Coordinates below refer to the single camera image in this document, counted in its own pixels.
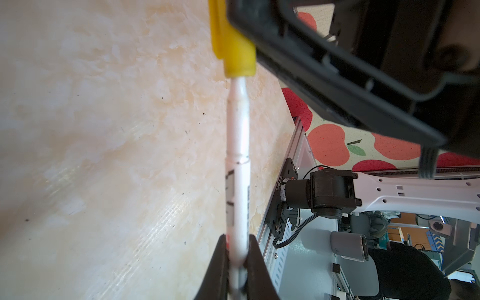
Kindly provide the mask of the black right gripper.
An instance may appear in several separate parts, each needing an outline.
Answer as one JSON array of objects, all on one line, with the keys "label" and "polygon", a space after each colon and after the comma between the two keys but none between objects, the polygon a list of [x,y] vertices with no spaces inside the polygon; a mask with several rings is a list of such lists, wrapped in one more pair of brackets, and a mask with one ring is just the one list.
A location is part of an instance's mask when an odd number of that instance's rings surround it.
[{"label": "black right gripper", "polygon": [[419,143],[474,159],[480,158],[480,78],[460,76],[444,82],[426,101],[417,102],[413,116],[437,136]]}]

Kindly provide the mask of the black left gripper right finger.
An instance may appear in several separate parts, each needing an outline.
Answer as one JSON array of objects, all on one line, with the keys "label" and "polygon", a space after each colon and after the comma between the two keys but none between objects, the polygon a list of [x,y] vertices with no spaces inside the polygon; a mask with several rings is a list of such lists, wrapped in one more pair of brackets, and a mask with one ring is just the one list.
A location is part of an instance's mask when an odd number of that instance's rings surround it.
[{"label": "black left gripper right finger", "polygon": [[258,241],[254,235],[249,236],[249,253],[247,256],[247,299],[280,300]]}]

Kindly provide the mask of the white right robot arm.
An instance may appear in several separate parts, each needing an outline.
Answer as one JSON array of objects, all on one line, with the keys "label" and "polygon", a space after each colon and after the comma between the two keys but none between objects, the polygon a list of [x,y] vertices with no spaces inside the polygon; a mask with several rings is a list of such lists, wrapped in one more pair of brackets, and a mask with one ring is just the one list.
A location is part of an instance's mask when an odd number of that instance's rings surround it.
[{"label": "white right robot arm", "polygon": [[[449,139],[413,114],[422,101],[438,104],[453,91],[466,101],[477,84],[472,77],[427,96],[410,92],[374,67],[333,46],[298,21],[285,1],[228,1],[230,25],[256,46],[258,61],[319,114],[343,125],[422,146],[421,167],[433,165],[433,151]],[[280,186],[280,206],[311,210],[316,216],[396,211],[432,213],[480,221],[480,182],[377,177],[362,172],[321,169],[309,179]]]}]

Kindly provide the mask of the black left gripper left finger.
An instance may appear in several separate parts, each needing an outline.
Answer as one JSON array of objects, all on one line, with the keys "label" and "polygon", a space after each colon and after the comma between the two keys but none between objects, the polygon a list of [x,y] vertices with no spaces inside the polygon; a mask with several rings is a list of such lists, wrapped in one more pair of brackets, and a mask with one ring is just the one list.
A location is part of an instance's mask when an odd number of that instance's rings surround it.
[{"label": "black left gripper left finger", "polygon": [[221,235],[217,241],[206,274],[194,299],[228,299],[228,250],[225,234]]}]

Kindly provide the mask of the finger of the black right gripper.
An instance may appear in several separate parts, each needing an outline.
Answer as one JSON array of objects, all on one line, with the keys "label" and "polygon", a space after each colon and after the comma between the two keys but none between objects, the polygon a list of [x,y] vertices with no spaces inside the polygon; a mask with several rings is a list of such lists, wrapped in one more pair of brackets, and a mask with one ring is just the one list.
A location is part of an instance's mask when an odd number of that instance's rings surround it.
[{"label": "finger of the black right gripper", "polygon": [[318,115],[430,148],[480,145],[478,1],[335,1],[332,41],[308,1],[228,1],[258,61]]}]

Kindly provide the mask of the yellow pen cap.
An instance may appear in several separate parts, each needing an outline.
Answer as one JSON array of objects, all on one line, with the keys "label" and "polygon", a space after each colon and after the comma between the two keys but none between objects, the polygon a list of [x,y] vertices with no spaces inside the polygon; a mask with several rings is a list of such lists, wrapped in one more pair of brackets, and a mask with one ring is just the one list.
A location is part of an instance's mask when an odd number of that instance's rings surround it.
[{"label": "yellow pen cap", "polygon": [[209,0],[212,49],[223,62],[226,78],[253,77],[256,74],[256,48],[227,19],[227,2]]}]

